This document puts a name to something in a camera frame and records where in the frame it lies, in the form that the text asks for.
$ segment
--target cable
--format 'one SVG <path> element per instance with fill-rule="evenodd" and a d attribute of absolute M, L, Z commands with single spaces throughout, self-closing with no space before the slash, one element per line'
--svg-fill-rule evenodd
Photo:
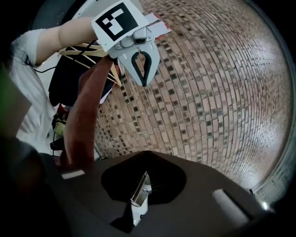
<path fill-rule="evenodd" d="M 91 47 L 92 46 L 92 44 L 94 43 L 94 42 L 96 42 L 96 40 L 93 40 L 83 51 L 81 51 L 77 56 L 80 56 L 80 55 L 82 55 L 87 49 L 89 49 L 89 47 Z M 52 67 L 52 68 L 49 68 L 49 69 L 46 69 L 45 71 L 38 71 L 38 70 L 36 70 L 36 69 L 34 69 L 36 72 L 39 72 L 39 73 L 44 73 L 44 72 L 47 72 L 47 71 L 49 71 L 49 70 L 52 70 L 52 69 L 55 69 L 56 68 L 56 66 L 55 67 Z"/>
<path fill-rule="evenodd" d="M 52 70 L 52 69 L 55 69 L 56 68 L 56 66 L 55 67 L 52 67 L 52 68 L 49 68 L 49 69 L 46 69 L 45 71 L 43 71 L 43 72 L 47 72 L 47 71 L 49 71 L 49 70 Z"/>

